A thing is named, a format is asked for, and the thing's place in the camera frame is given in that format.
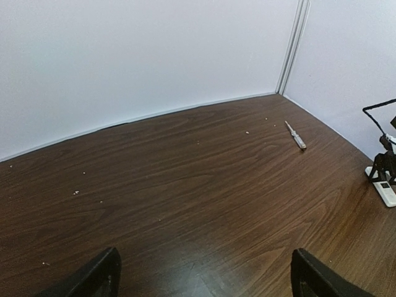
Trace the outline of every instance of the wood grain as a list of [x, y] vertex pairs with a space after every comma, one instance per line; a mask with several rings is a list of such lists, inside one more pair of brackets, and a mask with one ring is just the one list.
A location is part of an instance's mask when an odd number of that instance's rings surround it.
[[368, 183], [370, 163], [279, 95], [112, 127], [5, 161], [0, 291], [30, 296], [115, 246], [121, 297], [291, 296], [291, 252], [302, 247], [392, 296], [396, 212]]

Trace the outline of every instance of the desk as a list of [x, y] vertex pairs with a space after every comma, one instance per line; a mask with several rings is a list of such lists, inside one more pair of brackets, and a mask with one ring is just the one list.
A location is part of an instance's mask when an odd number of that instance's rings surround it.
[[396, 210], [368, 183], [370, 164], [280, 95], [28, 153], [0, 164], [2, 295], [30, 296], [115, 246], [121, 297], [291, 296], [298, 247], [391, 296]]

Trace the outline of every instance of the white wall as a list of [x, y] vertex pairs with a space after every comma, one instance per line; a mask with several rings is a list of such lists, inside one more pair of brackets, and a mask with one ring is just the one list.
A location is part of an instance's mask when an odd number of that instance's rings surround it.
[[275, 90], [297, 1], [0, 0], [0, 160]]
[[[371, 158], [381, 133], [361, 109], [396, 97], [395, 20], [395, 1], [312, 0], [285, 92]], [[396, 105], [372, 113], [396, 135]]]

